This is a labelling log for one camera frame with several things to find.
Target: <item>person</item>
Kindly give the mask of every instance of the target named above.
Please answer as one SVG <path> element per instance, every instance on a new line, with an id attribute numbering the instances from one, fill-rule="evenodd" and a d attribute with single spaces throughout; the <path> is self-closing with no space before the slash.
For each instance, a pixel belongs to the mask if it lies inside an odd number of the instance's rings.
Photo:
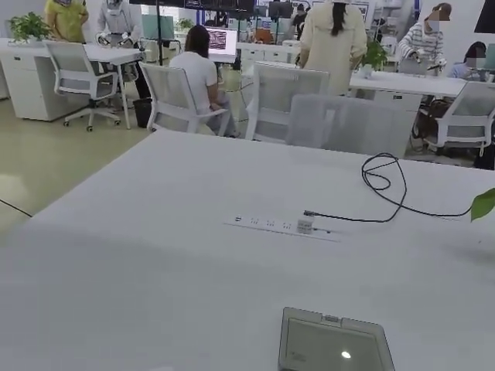
<path id="1" fill-rule="evenodd" d="M 76 0 L 47 0 L 45 23 L 56 40 L 69 43 L 84 43 L 83 24 L 89 14 L 81 2 Z"/>
<path id="2" fill-rule="evenodd" d="M 472 44 L 464 56 L 463 63 L 456 63 L 452 66 L 447 77 L 455 79 L 464 79 L 467 81 L 488 81 L 488 71 L 477 70 L 483 67 L 486 58 L 486 45 L 480 41 Z M 495 131 L 495 125 L 492 125 L 492 134 Z M 477 151 L 473 166 L 485 170 L 495 169 L 495 145 L 491 143 L 484 151 Z"/>
<path id="3" fill-rule="evenodd" d="M 486 45 L 480 41 L 476 41 L 467 50 L 464 56 L 464 62 L 455 63 L 447 77 L 486 82 L 488 80 L 488 72 L 477 70 L 477 68 L 484 66 L 485 59 Z"/>
<path id="4" fill-rule="evenodd" d="M 301 68 L 330 72 L 329 93 L 335 95 L 347 93 L 352 70 L 367 51 L 363 16 L 350 3 L 315 3 L 301 36 Z"/>
<path id="5" fill-rule="evenodd" d="M 138 41 L 142 37 L 142 29 L 138 15 L 131 10 L 128 2 L 124 0 L 103 0 L 97 19 L 97 38 L 103 35 L 106 28 L 113 34 L 127 34 L 128 38 L 121 41 L 123 47 L 138 48 Z M 136 70 L 138 71 L 138 78 L 135 81 L 135 86 L 139 98 L 148 98 L 151 94 L 138 64 L 136 64 Z"/>
<path id="6" fill-rule="evenodd" d="M 230 102 L 224 92 L 218 90 L 218 74 L 215 63 L 208 59 L 210 34 L 203 26 L 196 25 L 189 30 L 184 52 L 174 56 L 169 66 L 181 68 L 186 72 L 187 80 L 196 109 L 199 114 L 206 114 L 219 109 L 230 111 Z M 220 130 L 221 115 L 208 120 L 207 126 L 216 134 Z M 225 131 L 226 136 L 236 136 L 234 119 L 230 119 Z"/>
<path id="7" fill-rule="evenodd" d="M 295 31 L 297 32 L 297 40 L 301 39 L 302 30 L 304 29 L 304 21 L 306 20 L 307 13 L 304 10 L 304 5 L 297 5 L 296 14 L 294 19 L 292 20 L 292 25 L 295 27 Z"/>
<path id="8" fill-rule="evenodd" d="M 418 70 L 418 64 L 426 60 L 424 71 L 431 66 L 443 68 L 447 61 L 443 56 L 443 33 L 440 23 L 450 20 L 452 6 L 442 2 L 435 6 L 423 22 L 415 23 L 399 42 L 399 72 Z"/>

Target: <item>bag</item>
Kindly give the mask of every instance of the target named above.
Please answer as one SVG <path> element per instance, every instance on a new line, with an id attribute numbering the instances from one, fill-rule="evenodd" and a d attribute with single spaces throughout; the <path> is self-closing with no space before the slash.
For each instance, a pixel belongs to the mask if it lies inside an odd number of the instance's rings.
<path id="1" fill-rule="evenodd" d="M 439 132 L 439 124 L 437 118 L 443 117 L 449 109 L 452 102 L 445 99 L 435 99 L 430 103 L 428 113 L 420 114 L 416 122 L 416 132 L 413 131 L 415 138 L 425 139 L 427 137 L 436 136 Z"/>

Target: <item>power strip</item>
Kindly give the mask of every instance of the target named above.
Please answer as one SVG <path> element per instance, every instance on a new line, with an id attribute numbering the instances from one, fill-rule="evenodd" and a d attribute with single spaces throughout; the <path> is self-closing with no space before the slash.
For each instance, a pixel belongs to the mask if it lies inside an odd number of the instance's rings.
<path id="1" fill-rule="evenodd" d="M 264 230 L 268 232 L 289 234 L 292 236 L 315 238 L 317 240 L 327 240 L 332 242 L 340 242 L 336 238 L 336 234 L 330 230 L 321 230 L 313 228 L 311 234 L 303 234 L 297 231 L 297 223 L 284 222 L 275 219 L 264 219 L 255 216 L 235 216 L 224 222 L 229 226 L 242 226 L 243 228 L 251 228 L 253 230 Z"/>

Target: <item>dark hair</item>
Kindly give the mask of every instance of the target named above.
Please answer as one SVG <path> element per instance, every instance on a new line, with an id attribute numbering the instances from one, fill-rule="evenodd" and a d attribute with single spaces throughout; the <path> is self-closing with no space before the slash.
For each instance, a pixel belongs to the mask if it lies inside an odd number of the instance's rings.
<path id="1" fill-rule="evenodd" d="M 204 58 L 208 58 L 208 49 L 210 48 L 210 34 L 203 26 L 195 25 L 189 30 L 186 37 L 187 52 L 195 52 Z"/>
<path id="2" fill-rule="evenodd" d="M 476 41 L 474 44 L 472 44 L 466 52 L 464 63 L 467 62 L 467 60 L 478 58 L 480 56 L 478 55 L 478 50 L 480 49 L 483 51 L 483 53 L 486 53 L 486 45 L 484 43 Z"/>
<path id="3" fill-rule="evenodd" d="M 440 12 L 440 20 L 446 21 L 450 19 L 450 13 L 452 13 L 452 6 L 448 2 L 441 2 L 437 6 L 433 7 L 432 12 Z"/>
<path id="4" fill-rule="evenodd" d="M 346 13 L 346 5 L 343 2 L 334 2 L 333 3 L 333 28 L 332 28 L 332 36 L 337 36 L 340 31 L 343 30 L 343 24 L 346 22 L 344 20 L 344 14 Z"/>

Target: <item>trash can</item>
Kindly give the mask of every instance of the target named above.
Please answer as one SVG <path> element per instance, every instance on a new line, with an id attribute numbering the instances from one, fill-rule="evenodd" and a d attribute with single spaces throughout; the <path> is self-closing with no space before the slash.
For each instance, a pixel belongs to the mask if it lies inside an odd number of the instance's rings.
<path id="1" fill-rule="evenodd" d="M 148 126 L 149 116 L 152 114 L 152 99 L 144 98 L 134 101 L 134 111 L 136 113 L 136 121 L 140 128 L 146 129 Z"/>

